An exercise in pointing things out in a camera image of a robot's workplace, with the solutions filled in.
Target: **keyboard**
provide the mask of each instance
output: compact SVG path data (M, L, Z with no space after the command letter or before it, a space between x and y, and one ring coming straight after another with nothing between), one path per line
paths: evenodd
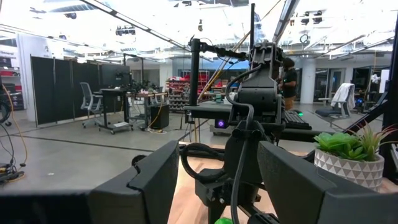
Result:
M285 111L285 121L286 128L312 130L312 127L294 111Z

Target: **ceiling beam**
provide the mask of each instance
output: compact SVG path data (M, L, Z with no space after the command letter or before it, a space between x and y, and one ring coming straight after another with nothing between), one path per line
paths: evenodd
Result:
M290 18L292 17L294 11L296 10L297 5L299 4L300 0L286 0L282 12L280 14L280 18L278 24L276 26L276 30L274 33L274 37L272 41L278 43L280 38L285 32L287 24L290 22Z

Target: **concrete floor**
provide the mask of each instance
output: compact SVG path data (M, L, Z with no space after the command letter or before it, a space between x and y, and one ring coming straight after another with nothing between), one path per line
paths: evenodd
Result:
M303 119L317 131L338 131L339 127L348 127L360 118L360 115L353 114L351 119L337 121L336 126L330 128L326 121L312 113L321 107L320 105L295 105L295 107L303 111ZM181 114L170 114L170 125L164 129L164 134L143 132L137 128L135 131L112 135L106 130L99 132L96 126L83 129L81 121L36 128L35 123L26 119L24 111L18 111L16 118L28 148L27 166L23 168L26 176L22 180L3 185L2 190L96 187L126 170L136 155L148 155L171 140L189 141L189 135L183 138L185 133L189 132L189 128L186 131L187 125L183 123L182 129L179 129L181 116ZM111 121L120 119L120 114L110 116ZM209 132L209 124L213 122L210 120L200 126L201 142L225 144L227 136L214 136ZM372 127L381 127L381 121L373 121ZM11 135L15 157L19 164L25 158L21 137L14 123L6 129ZM191 139L195 140L194 134L191 135ZM11 150L9 138L2 128L0 128L0 141L6 149ZM281 141L280 146L290 151L309 152L313 149L312 143L305 142ZM7 163L10 159L5 150L0 150L0 163Z

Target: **green object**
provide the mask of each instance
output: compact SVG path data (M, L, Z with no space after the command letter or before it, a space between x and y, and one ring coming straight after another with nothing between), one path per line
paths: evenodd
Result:
M233 224L230 218L220 218L215 224Z

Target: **ceiling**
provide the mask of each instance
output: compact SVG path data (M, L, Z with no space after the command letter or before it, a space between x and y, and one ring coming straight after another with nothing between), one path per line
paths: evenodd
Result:
M117 51L123 49L123 52L146 57L155 57L153 56L155 54L158 58L172 56L170 52L165 52L165 49L174 47L170 42L132 27L82 1L2 1L0 21L5 21L3 24L45 37L62 37L68 41L97 46L95 50L88 47L75 49L79 54L99 52L98 47L103 47ZM257 41L272 39L284 7L284 1L278 0L107 0L99 2L118 11L123 17L135 20L138 22L136 26L141 24L166 39L172 39L184 46L193 35L206 38L203 41L210 44L239 41L249 30L249 3L252 2L256 3L257 21L279 2L261 22L256 22L255 39ZM391 0L300 0L290 19L293 22L287 25L279 44L292 54L307 54L308 52L326 53L326 56L344 54L351 49L369 45L393 35L397 11L398 1ZM130 33L116 35L116 31L124 28ZM330 49L361 35L363 35L362 38L339 51L329 52ZM315 45L308 48L307 52L303 51L305 47L313 44Z

